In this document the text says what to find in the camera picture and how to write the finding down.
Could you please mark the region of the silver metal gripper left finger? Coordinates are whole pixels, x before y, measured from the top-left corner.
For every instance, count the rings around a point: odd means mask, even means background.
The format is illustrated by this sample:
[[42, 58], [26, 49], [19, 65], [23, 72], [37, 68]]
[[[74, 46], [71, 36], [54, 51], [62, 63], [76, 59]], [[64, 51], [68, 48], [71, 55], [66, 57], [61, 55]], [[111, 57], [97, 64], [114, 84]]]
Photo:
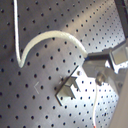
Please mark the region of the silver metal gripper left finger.
[[93, 77], [97, 85], [108, 83], [112, 88], [121, 88], [124, 83], [126, 68], [115, 66], [128, 61], [126, 45], [104, 49], [102, 52], [89, 53], [82, 65], [86, 75]]

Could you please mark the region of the blurred white gripper right finger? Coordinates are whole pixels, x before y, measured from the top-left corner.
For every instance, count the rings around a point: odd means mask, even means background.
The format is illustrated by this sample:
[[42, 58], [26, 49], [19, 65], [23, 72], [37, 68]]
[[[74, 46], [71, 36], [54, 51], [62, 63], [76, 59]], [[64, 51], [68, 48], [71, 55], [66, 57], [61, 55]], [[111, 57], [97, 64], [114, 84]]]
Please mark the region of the blurred white gripper right finger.
[[128, 128], [128, 73], [109, 128]]

